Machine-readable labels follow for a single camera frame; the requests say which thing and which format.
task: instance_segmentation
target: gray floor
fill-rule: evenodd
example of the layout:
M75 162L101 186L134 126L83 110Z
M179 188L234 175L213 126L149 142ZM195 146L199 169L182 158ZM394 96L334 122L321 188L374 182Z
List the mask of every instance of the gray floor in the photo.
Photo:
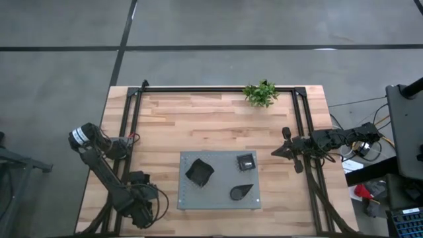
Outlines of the gray floor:
M0 46L118 45L130 0L0 0ZM423 16L412 0L139 0L128 45L417 44ZM34 173L14 237L73 232L87 168L67 133L98 124L116 52L0 52L0 130L13 151L54 164ZM382 97L386 85L423 75L422 50L126 52L118 85L324 85L329 105ZM356 126L385 99L330 107ZM387 114L382 110L380 115ZM392 138L389 127L383 133ZM394 152L383 143L383 153ZM360 230L384 220L354 204Z

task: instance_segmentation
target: butcher block tabletop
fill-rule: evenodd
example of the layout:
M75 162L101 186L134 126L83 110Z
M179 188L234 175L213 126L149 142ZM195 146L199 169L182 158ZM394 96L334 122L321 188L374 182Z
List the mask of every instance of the butcher block tabletop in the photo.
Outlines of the butcher block tabletop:
M304 87L315 130L332 128L323 87ZM127 89L110 88L101 124L109 137L118 137ZM134 103L128 116L128 133L133 108ZM269 108L251 107L242 93L142 93L136 130L140 140L134 145L130 171L150 174L151 182L169 197L170 206L164 218L148 229L138 229L130 218L124 218L120 235L314 235L305 173L297 174L292 161L270 155L283 144L281 131L286 126L290 127L292 137L298 135L291 93L280 93ZM256 151L261 209L178 210L180 152L201 150ZM340 159L336 163L326 161L323 173L330 202L348 225L357 230ZM84 230L95 218L107 194L90 172L76 232ZM162 208L165 198L160 196L160 201ZM327 230L323 207L320 205L319 209L323 228ZM115 215L112 212L110 230Z

